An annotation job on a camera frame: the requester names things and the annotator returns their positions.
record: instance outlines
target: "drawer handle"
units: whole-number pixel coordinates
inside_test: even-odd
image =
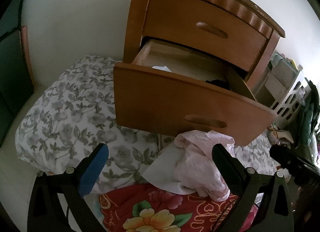
[[[216,35],[218,37],[221,37],[223,39],[227,39],[228,38],[228,34],[227,33],[222,31],[221,29],[218,29],[218,28],[216,28],[214,26],[211,26],[211,25],[209,25],[209,24],[207,24],[205,22],[197,22],[196,27],[200,28],[200,29],[202,29],[204,31],[207,31],[207,32],[209,32],[211,34],[214,34],[214,35]]]
[[[202,117],[199,115],[186,115],[184,119],[190,123],[207,125],[216,128],[226,128],[228,126],[226,122],[217,119]]]

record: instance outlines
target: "crumpled pink fabric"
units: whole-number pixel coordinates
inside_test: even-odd
[[[209,196],[214,201],[229,197],[230,190],[212,160],[212,148],[221,143],[234,157],[234,139],[215,132],[190,131],[179,134],[174,143],[186,149],[185,156],[174,170],[175,179],[188,188],[196,189],[199,196]]]

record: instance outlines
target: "metal screw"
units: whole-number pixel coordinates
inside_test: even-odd
[[[74,172],[75,172],[75,168],[73,168],[73,167],[69,167],[69,168],[66,169],[66,173],[67,174],[72,174]]]
[[[283,177],[283,173],[282,173],[281,171],[277,171],[277,176],[278,176],[279,178],[282,178],[282,177]]]
[[[250,174],[254,174],[256,172],[256,170],[254,168],[247,168],[247,173],[250,173]]]
[[[42,170],[37,172],[37,177],[41,177],[44,174],[44,172]]]

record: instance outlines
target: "open drawer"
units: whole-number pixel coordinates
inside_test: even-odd
[[[231,91],[205,82],[214,79]],[[215,130],[245,146],[277,116],[229,64],[162,41],[150,40],[131,64],[116,63],[114,91],[118,125],[170,136]]]

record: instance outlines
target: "drawer front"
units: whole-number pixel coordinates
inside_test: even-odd
[[[246,71],[266,42],[237,17],[202,0],[150,0],[143,35],[202,50]]]
[[[126,63],[114,67],[114,91],[118,125],[170,136],[215,130],[245,146],[277,117],[269,108],[223,88]]]

